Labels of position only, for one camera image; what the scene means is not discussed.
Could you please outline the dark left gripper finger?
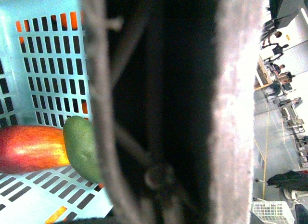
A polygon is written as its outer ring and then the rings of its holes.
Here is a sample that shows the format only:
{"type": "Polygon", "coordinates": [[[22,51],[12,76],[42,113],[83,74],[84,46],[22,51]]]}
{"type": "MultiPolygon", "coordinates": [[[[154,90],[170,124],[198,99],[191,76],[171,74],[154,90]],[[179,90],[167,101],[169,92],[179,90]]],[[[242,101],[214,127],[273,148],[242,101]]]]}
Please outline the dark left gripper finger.
{"type": "Polygon", "coordinates": [[[219,0],[209,221],[248,224],[254,176],[254,82],[266,0],[219,0]]]}

